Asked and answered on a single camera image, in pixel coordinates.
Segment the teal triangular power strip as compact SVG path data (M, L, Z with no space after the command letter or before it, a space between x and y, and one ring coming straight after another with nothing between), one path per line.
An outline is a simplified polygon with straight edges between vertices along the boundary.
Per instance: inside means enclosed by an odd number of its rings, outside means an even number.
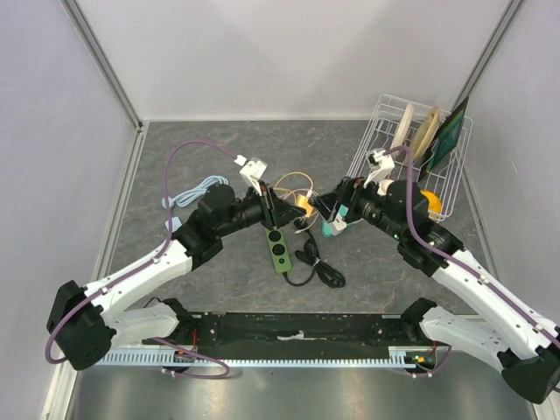
M339 211L337 212L337 214L336 214L334 220L335 220L335 219L343 219L343 220L344 220L345 216L347 215L347 211L348 211L348 208L347 208L346 206L341 205L341 206L339 207ZM328 222L328 221L326 221L326 220L323 220L323 222L322 222L322 230L321 230L321 232L322 232L322 235L323 235L325 238L333 237L333 236L331 235L331 232L330 232L330 229L329 229L329 226L328 226L329 223L330 223L330 222Z

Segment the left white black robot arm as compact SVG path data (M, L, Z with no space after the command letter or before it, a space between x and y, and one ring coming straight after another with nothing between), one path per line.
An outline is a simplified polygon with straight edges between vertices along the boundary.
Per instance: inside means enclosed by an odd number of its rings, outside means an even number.
M209 262L223 249L222 239L260 224L281 228L305 210L277 197L260 182L242 199L229 185L213 185L187 221L149 254L97 281L59 287L46 329L45 358L55 364L52 347L76 370L92 367L109 351L142 340L167 338L185 343L192 334L192 316L178 300L133 310L131 305L161 285Z

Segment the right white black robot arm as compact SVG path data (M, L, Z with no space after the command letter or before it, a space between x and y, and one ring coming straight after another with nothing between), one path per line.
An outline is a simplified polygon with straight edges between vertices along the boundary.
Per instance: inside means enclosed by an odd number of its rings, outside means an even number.
M332 192L311 199L328 221L346 207L346 222L364 220L397 240L397 251L459 296L490 326L488 330L445 320L437 304L405 318L410 344L443 342L495 368L525 400L541 404L559 384L559 326L525 304L476 260L462 241L432 220L428 199L411 180L392 182L385 194L364 178L344 177Z

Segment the white square plug adapter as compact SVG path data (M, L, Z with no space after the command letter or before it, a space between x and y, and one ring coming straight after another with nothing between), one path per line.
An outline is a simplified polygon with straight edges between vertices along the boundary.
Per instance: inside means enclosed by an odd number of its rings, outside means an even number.
M336 236L347 228L347 223L343 219L335 219L328 224L331 235Z

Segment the yellow usb charger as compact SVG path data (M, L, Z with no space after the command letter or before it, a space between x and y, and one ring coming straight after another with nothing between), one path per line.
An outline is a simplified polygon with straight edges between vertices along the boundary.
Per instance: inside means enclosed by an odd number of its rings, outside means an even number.
M312 216L313 207L309 203L309 198L307 196L299 194L296 198L296 205L304 210L305 218L310 218Z

